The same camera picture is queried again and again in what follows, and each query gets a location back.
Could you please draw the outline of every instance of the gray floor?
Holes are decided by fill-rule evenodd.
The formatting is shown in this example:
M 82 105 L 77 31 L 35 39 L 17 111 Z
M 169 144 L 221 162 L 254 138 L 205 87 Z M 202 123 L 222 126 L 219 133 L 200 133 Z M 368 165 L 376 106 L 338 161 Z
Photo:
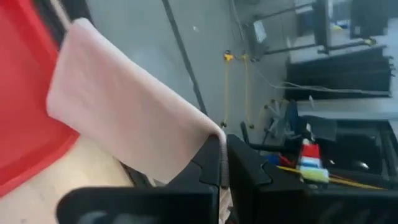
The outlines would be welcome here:
M 260 0 L 248 5 L 237 0 L 236 8 L 242 22 L 254 14 L 270 13 L 291 7 L 294 0 Z M 95 26 L 131 60 L 198 106 L 192 81 L 183 64 L 175 36 L 171 30 L 162 1 L 87 0 Z M 241 54 L 242 43 L 230 12 L 229 0 L 170 0 L 183 43 L 191 61 L 208 116 L 216 123 L 224 118 L 223 52 Z M 285 14 L 264 21 L 267 43 L 271 49 L 285 47 L 285 38 L 294 38 L 295 16 Z M 270 82 L 279 83 L 285 76 L 287 54 L 263 57 L 256 64 Z M 269 103 L 275 91 L 249 64 L 251 76 L 249 117 L 256 123 L 259 110 Z M 227 134 L 241 135 L 239 123 L 245 121 L 245 72 L 242 61 L 230 65 L 229 118 Z M 264 125 L 267 113 L 262 117 Z M 250 130 L 252 141 L 264 135 L 262 127 Z

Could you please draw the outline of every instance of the white cable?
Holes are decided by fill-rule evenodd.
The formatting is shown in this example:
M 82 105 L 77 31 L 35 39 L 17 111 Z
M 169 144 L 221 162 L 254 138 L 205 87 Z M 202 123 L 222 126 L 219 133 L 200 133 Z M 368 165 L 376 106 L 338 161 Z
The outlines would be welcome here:
M 261 74 L 261 72 L 258 70 L 257 66 L 251 62 L 256 73 L 260 75 L 271 87 L 275 89 L 283 89 L 283 90 L 312 90 L 312 91 L 324 91 L 324 92 L 331 92 L 331 93 L 361 93 L 365 95 L 375 95 L 375 96 L 385 96 L 386 93 L 388 94 L 389 92 L 387 91 L 366 91 L 366 90 L 337 90 L 337 89 L 330 89 L 326 88 L 324 86 L 302 86 L 298 84 L 294 84 L 291 82 L 281 82 L 279 85 L 273 85 L 268 79 Z

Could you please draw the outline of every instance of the wooden surface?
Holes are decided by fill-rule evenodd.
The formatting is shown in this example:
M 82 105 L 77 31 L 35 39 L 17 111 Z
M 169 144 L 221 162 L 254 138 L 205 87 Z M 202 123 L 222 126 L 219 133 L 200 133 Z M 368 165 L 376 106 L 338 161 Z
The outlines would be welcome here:
M 0 223 L 57 223 L 55 208 L 72 189 L 132 185 L 120 163 L 80 137 L 58 161 L 0 198 Z

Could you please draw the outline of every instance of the red container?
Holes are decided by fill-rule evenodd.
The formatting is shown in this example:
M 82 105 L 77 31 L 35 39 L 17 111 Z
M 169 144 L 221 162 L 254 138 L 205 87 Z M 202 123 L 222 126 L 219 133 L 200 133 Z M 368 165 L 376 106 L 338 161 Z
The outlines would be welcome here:
M 78 134 L 48 117 L 57 47 L 29 0 L 0 2 L 0 197 L 65 154 Z

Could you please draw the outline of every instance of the pink towel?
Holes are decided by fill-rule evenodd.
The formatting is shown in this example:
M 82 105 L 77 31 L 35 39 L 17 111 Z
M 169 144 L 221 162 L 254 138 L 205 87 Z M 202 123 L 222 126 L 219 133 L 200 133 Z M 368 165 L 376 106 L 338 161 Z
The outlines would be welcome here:
M 86 19 L 76 20 L 63 40 L 47 112 L 164 183 L 184 169 L 210 134 L 217 134 L 222 170 L 228 174 L 224 132 L 130 61 Z

